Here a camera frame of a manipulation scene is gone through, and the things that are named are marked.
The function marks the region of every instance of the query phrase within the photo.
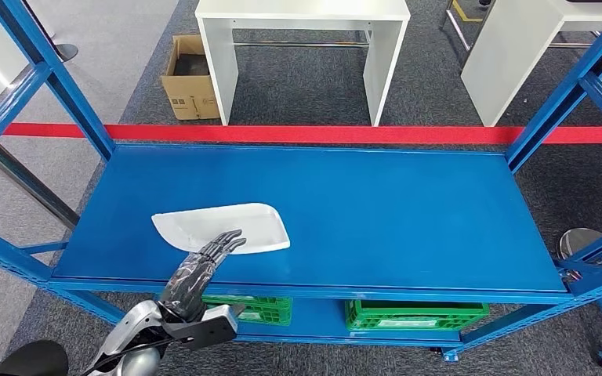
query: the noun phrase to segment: green plastic crate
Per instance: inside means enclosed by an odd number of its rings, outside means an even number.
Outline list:
[[[345,303],[351,331],[457,331],[488,315],[481,303],[387,302],[349,300]]]
[[[287,326],[292,319],[291,298],[236,295],[203,295],[201,298],[209,307],[221,304],[245,304],[245,311],[239,315],[239,320],[250,323]]]

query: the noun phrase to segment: white plastic tray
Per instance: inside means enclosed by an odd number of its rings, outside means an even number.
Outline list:
[[[233,255],[276,251],[289,247],[280,215],[267,204],[239,204],[176,211],[151,216],[163,239],[182,251],[197,252],[218,235],[243,230],[246,244]]]

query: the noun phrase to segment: cardboard box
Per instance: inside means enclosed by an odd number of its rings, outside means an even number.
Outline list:
[[[204,55],[204,46],[199,35],[175,35],[172,37],[172,53],[167,71],[160,77],[162,87],[167,92],[174,115],[179,120],[220,118],[216,95],[213,93],[211,76],[175,76],[177,60],[182,54]]]

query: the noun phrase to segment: robotic hand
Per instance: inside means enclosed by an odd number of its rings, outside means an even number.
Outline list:
[[[82,376],[150,376],[171,342],[184,342],[195,350],[236,338],[236,317],[245,307],[207,310],[201,296],[225,257],[245,244],[239,236],[241,230],[221,233],[198,253],[190,253],[158,302],[146,300],[125,314]]]

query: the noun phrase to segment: white table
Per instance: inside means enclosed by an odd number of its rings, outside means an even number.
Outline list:
[[[232,30],[306,29],[371,32],[364,85],[377,126],[410,15],[404,0],[201,0],[195,16],[223,125],[238,78]]]
[[[485,126],[497,124],[560,31],[602,31],[602,3],[498,0],[493,5],[461,74]]]

